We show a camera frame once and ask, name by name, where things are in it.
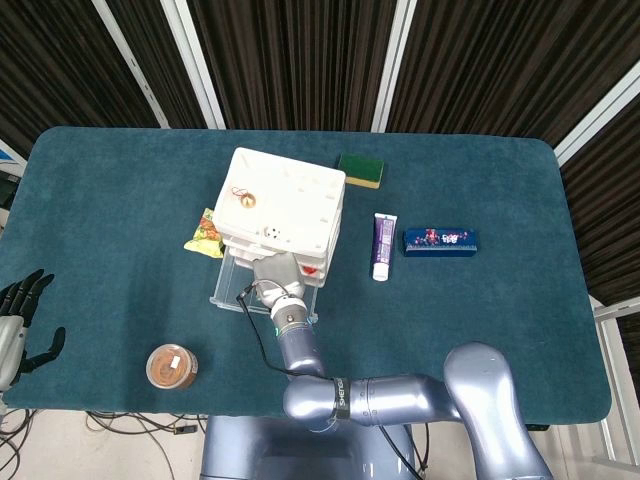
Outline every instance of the floor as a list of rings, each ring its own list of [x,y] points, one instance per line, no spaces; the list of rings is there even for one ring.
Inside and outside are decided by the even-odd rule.
[[[7,417],[3,430],[13,429],[22,414]],[[161,423],[169,423],[169,415],[150,415]],[[33,428],[21,450],[21,464],[14,479],[93,480],[128,479],[171,480],[171,474],[159,447],[148,435],[125,436],[111,432],[95,432],[97,425],[87,422],[84,412],[44,410],[36,414]],[[195,421],[180,424],[197,425]],[[131,418],[117,419],[119,429],[140,430]],[[431,453],[427,478],[431,480],[473,480],[473,459],[467,434],[462,425],[432,424]],[[414,435],[418,448],[424,448],[424,428],[416,426]],[[204,435],[196,433],[173,435],[159,432],[154,436],[167,452],[176,480],[197,480],[202,460]],[[557,432],[533,434],[556,480],[569,480]],[[0,448],[0,465],[10,456],[8,448]],[[9,478],[12,463],[0,478]]]

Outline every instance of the jar lid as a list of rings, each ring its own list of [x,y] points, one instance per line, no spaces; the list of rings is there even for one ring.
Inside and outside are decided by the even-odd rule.
[[[174,343],[156,348],[147,360],[147,377],[158,388],[177,388],[189,377],[189,350]]]

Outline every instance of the toothpaste tube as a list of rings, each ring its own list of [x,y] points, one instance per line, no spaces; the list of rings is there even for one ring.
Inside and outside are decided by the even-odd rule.
[[[393,237],[396,231],[395,215],[376,213],[373,216],[373,247],[371,249],[371,264],[373,279],[384,282],[389,278]]]

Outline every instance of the transparent drawer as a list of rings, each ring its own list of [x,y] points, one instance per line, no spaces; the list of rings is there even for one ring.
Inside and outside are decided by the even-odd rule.
[[[222,265],[220,266],[218,281],[216,282],[216,289],[213,292],[213,296],[209,298],[209,301],[220,308],[242,312],[242,308],[240,308],[240,305],[236,302],[236,297],[245,287],[253,282],[253,270],[237,265],[235,258],[233,255],[230,255],[228,251],[229,249],[225,251]],[[318,287],[310,287],[307,285],[307,288],[304,290],[303,300],[309,310],[309,320],[312,323],[318,321],[318,314],[316,313],[317,295]],[[269,309],[260,302],[255,289],[253,289],[244,300],[250,312],[269,314]]]

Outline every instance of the white cap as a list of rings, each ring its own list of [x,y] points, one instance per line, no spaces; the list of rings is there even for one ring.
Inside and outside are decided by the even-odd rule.
[[[389,264],[377,262],[373,264],[373,279],[379,282],[386,282],[389,278]]]

